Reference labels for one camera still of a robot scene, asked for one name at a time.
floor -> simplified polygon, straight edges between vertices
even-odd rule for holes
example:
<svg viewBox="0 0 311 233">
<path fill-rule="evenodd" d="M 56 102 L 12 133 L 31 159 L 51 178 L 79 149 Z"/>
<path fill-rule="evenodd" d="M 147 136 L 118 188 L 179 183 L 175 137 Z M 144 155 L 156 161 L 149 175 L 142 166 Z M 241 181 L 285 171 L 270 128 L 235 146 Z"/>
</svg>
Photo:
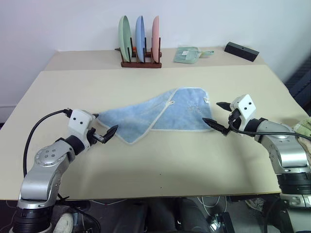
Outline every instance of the floor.
<svg viewBox="0 0 311 233">
<path fill-rule="evenodd" d="M 202 207 L 202 204 L 198 201 L 197 198 L 189 198 L 196 202 L 199 209 L 202 211 L 205 217 L 207 217 L 207 213 Z M 156 199 L 143 199 L 143 201 L 153 202 Z M 205 198 L 205 205 L 213 205 L 217 198 Z M 136 199 L 125 200 L 119 203 L 115 203 L 112 205 L 102 205 L 98 203 L 91 202 L 91 206 L 86 213 L 94 216 L 96 219 L 99 220 L 102 233 L 110 233 L 113 231 L 117 221 L 125 208 L 130 204 L 137 202 Z M 114 200 L 101 200 L 103 203 L 111 203 Z M 0 201 L 0 233 L 6 233 L 10 229 L 10 223 L 12 220 L 12 216 L 15 213 L 15 205 L 16 201 Z M 220 198 L 218 205 L 215 208 L 209 208 L 208 211 L 212 215 L 214 213 L 219 213 L 224 211 L 225 209 L 225 199 L 224 197 Z M 233 227 L 235 232 L 237 233 L 263 233 L 263 218 L 258 211 L 250 209 L 244 201 L 240 202 L 227 202 L 227 212 L 230 213 L 230 217 L 233 223 Z M 63 206 L 55 206 L 53 212 L 52 223 L 55 224 L 62 213 L 65 212 L 72 212 L 67 207 Z M 78 221 L 81 223 L 82 219 L 80 215 L 75 214 L 74 218 L 78 218 Z M 173 218 L 172 216 L 162 216 L 164 220 L 169 218 Z M 86 218 L 84 218 L 85 226 L 87 227 L 88 222 Z M 268 226 L 269 233 L 278 233 L 279 230 L 273 226 Z"/>
</svg>

green plate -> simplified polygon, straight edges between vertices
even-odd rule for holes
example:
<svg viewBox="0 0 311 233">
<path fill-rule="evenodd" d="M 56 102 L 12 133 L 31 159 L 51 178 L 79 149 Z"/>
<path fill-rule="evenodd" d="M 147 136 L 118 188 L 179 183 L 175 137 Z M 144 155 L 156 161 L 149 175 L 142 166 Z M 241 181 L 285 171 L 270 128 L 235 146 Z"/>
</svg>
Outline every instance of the green plate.
<svg viewBox="0 0 311 233">
<path fill-rule="evenodd" d="M 132 57 L 131 28 L 126 16 L 122 16 L 119 21 L 119 47 L 124 61 L 129 62 Z"/>
</svg>

black box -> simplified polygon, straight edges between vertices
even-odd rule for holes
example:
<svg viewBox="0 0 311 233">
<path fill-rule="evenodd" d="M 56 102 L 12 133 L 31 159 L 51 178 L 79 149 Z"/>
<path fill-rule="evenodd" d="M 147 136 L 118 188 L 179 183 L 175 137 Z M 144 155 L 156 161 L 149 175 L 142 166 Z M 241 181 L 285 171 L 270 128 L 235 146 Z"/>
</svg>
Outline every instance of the black box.
<svg viewBox="0 0 311 233">
<path fill-rule="evenodd" d="M 253 62 L 256 59 L 257 55 L 259 54 L 258 51 L 251 50 L 247 47 L 237 45 L 232 42 L 229 42 L 226 45 L 225 52 L 231 53 L 233 55 L 244 58 L 251 62 Z"/>
</svg>

blue towel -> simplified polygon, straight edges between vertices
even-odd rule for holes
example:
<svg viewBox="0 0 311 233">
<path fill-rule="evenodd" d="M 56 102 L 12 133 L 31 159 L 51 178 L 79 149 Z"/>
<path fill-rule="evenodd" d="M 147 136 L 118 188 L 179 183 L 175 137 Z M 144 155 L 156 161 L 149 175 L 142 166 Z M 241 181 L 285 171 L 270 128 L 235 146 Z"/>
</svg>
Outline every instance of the blue towel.
<svg viewBox="0 0 311 233">
<path fill-rule="evenodd" d="M 197 87 L 183 87 L 140 104 L 101 112 L 97 120 L 106 128 L 119 125 L 116 136 L 133 144 L 149 130 L 211 130 L 203 117 L 212 118 L 207 92 Z"/>
</svg>

pink plate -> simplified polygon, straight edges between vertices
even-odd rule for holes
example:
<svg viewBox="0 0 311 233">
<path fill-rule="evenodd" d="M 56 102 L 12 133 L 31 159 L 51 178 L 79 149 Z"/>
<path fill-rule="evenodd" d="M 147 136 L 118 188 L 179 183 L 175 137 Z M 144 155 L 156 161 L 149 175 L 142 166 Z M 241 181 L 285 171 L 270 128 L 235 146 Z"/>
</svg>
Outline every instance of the pink plate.
<svg viewBox="0 0 311 233">
<path fill-rule="evenodd" d="M 159 62 L 159 16 L 154 18 L 152 25 L 152 54 L 155 62 Z"/>
</svg>

